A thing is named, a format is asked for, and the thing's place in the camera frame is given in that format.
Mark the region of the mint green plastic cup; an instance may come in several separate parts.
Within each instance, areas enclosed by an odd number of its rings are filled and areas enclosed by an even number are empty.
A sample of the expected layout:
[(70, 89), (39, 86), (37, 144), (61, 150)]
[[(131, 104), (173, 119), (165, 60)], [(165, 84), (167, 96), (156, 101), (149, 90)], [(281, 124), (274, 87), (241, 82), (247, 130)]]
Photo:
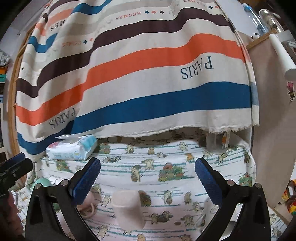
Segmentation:
[[(39, 178), (39, 179), (37, 179), (34, 182), (33, 187), (35, 187), (37, 184), (42, 184), (44, 187), (53, 186), (53, 184), (47, 178)], [(56, 203), (53, 203), (53, 207), (54, 207), (54, 209), (55, 209), (56, 212), (60, 210), (59, 205), (56, 204)]]

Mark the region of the pink white ceramic mug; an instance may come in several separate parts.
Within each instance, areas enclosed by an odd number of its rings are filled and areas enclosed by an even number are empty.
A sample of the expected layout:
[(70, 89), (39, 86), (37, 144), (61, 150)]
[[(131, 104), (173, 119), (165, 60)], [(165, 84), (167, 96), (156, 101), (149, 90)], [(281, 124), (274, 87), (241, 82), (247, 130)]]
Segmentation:
[(77, 206), (77, 210), (84, 219), (91, 218), (96, 214), (96, 207), (101, 200), (101, 193), (90, 191), (83, 203)]

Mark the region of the beige paper cup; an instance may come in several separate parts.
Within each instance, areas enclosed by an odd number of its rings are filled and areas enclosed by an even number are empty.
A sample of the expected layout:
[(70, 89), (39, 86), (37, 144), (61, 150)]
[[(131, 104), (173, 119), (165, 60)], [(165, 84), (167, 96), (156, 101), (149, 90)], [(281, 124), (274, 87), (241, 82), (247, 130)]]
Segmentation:
[(145, 226), (140, 195), (136, 190), (119, 190), (111, 198), (113, 212), (121, 229), (141, 230)]

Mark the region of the baby wipes pack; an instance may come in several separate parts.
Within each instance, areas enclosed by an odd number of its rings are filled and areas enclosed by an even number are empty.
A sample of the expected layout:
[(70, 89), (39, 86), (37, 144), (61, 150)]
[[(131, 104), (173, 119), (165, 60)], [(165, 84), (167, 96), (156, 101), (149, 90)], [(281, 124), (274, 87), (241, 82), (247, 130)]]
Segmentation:
[(97, 147), (97, 139), (93, 135), (78, 138), (68, 138), (50, 144), (46, 155), (54, 160), (78, 160), (89, 158)]

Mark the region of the cat print bed sheet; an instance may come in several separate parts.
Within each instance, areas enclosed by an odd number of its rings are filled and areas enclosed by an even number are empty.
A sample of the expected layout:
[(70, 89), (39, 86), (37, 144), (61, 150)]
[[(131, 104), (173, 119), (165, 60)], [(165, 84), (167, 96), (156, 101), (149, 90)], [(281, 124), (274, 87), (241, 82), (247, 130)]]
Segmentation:
[[(137, 140), (99, 141), (93, 153), (101, 171), (92, 192), (101, 193), (96, 214), (86, 222), (100, 240), (196, 240), (195, 227), (208, 195), (195, 173), (203, 157), (225, 179), (242, 186), (255, 183), (256, 165), (248, 144), (235, 137), (222, 154), (207, 151), (196, 132), (157, 135)], [(125, 231), (111, 205), (114, 192), (137, 190), (145, 227)]]

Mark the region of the beige cabinet side panel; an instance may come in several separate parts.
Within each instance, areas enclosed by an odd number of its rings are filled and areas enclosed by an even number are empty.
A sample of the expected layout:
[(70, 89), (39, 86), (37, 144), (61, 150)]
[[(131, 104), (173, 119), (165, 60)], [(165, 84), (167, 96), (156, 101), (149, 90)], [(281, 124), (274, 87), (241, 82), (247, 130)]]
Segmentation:
[[(259, 126), (254, 128), (252, 142), (256, 181), (263, 186), (267, 203), (274, 208), (295, 164), (295, 82), (285, 80), (270, 34), (251, 42), (247, 49), (259, 100)], [(292, 38), (288, 31), (276, 35), (282, 45)]]

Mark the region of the striped Paris fabric cover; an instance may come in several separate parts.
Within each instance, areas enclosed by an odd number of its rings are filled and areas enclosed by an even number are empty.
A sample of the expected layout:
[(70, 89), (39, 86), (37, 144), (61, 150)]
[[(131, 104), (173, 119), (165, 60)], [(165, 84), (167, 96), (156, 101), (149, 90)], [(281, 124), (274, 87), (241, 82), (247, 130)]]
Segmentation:
[(20, 151), (58, 137), (259, 124), (250, 56), (220, 1), (52, 1), (16, 81)]

